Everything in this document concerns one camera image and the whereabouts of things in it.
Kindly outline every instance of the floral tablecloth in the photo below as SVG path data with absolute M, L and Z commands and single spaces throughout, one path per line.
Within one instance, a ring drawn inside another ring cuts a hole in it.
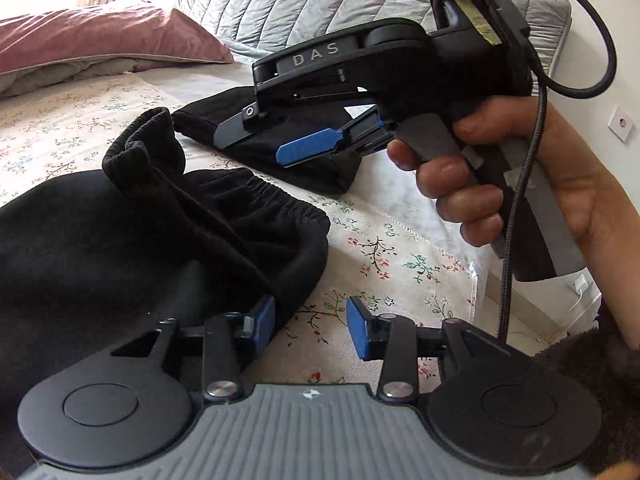
M 58 85 L 0 104 L 0 205 L 61 174 L 100 168 L 118 134 L 144 110 L 183 105 L 133 74 Z M 240 165 L 178 135 L 187 171 Z M 476 279 L 423 236 L 356 196 L 313 194 L 255 172 L 293 196 L 323 209 L 331 220 L 326 270 L 316 290 L 263 357 L 248 381 L 368 382 L 380 363 L 361 362 L 346 327 L 349 296 L 375 313 L 394 312 L 421 326 L 447 317 L 472 320 Z M 420 389 L 438 383 L 436 363 L 418 361 Z

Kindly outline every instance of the white logo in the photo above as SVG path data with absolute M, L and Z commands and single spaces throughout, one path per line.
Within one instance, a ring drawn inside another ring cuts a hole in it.
M 309 400 L 314 400 L 317 397 L 319 397 L 320 395 L 322 395 L 318 390 L 315 390 L 313 388 L 309 389 L 309 390 L 305 390 L 304 392 L 302 392 L 302 396 L 309 399 Z
M 327 54 L 337 54 L 339 51 L 340 49 L 335 43 L 329 43 L 328 45 L 326 45 Z M 322 59 L 324 56 L 316 48 L 314 48 L 311 51 L 311 59 L 309 61 L 313 61 L 316 57 L 319 57 Z M 295 66 L 300 66 L 304 62 L 305 62 L 305 56 L 303 54 L 296 54 L 295 56 L 293 56 L 293 64 Z

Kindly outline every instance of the fuzzy fabric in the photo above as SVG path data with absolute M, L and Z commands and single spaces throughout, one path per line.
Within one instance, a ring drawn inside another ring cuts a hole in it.
M 640 463 L 640 350 L 631 350 L 606 320 L 536 355 L 598 399 L 602 428 L 584 465 L 593 473 L 625 460 Z

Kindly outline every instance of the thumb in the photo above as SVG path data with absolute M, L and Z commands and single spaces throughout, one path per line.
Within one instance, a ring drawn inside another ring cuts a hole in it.
M 510 134 L 530 137 L 537 115 L 537 97 L 490 97 L 453 131 L 467 144 L 495 144 Z

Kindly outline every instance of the pink pillow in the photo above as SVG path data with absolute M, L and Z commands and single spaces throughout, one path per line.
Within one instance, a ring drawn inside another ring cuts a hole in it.
M 177 9 L 162 9 L 147 0 L 116 0 L 0 20 L 0 74 L 113 57 L 233 61 L 228 46 L 201 25 Z

